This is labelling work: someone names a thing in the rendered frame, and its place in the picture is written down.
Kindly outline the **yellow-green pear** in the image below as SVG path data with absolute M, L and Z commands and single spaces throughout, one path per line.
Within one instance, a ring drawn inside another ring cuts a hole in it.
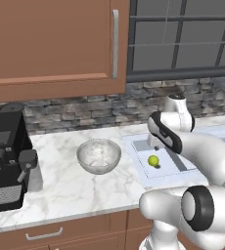
M 151 165 L 151 166 L 158 166 L 159 165 L 159 159 L 157 156 L 155 155 L 151 155 L 149 158 L 148 158 L 148 163 Z

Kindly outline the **dark grey framed window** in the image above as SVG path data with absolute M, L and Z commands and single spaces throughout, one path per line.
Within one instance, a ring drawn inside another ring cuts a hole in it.
M 130 0 L 127 80 L 225 76 L 225 0 Z

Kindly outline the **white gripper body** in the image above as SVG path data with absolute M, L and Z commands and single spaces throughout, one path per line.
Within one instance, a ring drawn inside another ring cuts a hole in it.
M 148 136 L 148 145 L 150 147 L 165 147 L 165 144 L 157 137 L 150 134 Z

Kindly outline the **brown drawer front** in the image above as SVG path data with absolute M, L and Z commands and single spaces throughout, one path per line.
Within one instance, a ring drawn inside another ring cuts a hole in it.
M 44 226 L 0 232 L 0 250 L 50 250 L 49 246 L 51 244 L 126 231 L 126 220 L 127 212 L 123 211 Z M 33 241 L 28 241 L 25 238 L 26 233 L 30 236 L 35 236 L 55 232 L 60 228 L 64 228 L 64 231 L 59 236 Z

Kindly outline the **black coffee machine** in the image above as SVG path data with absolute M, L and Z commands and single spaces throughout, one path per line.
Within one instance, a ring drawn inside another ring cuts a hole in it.
M 20 209 L 27 192 L 43 189 L 37 151 L 29 138 L 22 104 L 0 107 L 0 212 Z

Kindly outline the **white sink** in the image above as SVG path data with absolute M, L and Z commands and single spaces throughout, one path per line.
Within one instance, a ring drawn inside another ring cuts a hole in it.
M 225 125 L 201 127 L 196 131 L 221 138 L 225 142 Z M 155 150 L 148 145 L 148 136 L 148 133 L 138 133 L 123 137 L 144 188 L 207 185 L 207 179 L 193 163 L 169 148 L 160 147 Z M 154 167 L 148 163 L 151 155 L 158 157 L 158 166 Z

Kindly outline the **brown base cabinet panel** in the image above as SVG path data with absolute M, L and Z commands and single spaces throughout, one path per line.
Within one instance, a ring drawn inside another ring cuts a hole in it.
M 146 219 L 139 209 L 128 211 L 125 250 L 139 250 L 141 242 L 149 235 L 152 221 Z

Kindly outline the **brown wall cabinet door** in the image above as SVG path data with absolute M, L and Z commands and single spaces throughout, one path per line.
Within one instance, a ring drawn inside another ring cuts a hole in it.
M 130 0 L 0 0 L 0 103 L 123 93 L 129 10 Z

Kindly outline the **white marbled bowl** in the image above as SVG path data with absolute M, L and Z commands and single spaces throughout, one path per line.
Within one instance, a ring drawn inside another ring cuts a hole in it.
M 104 175 L 118 165 L 121 148 L 111 140 L 93 139 L 80 145 L 76 156 L 85 171 L 94 175 Z

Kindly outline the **brown base cabinet door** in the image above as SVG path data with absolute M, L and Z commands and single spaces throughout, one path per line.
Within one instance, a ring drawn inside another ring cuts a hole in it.
M 50 250 L 124 250 L 126 231 L 51 244 Z

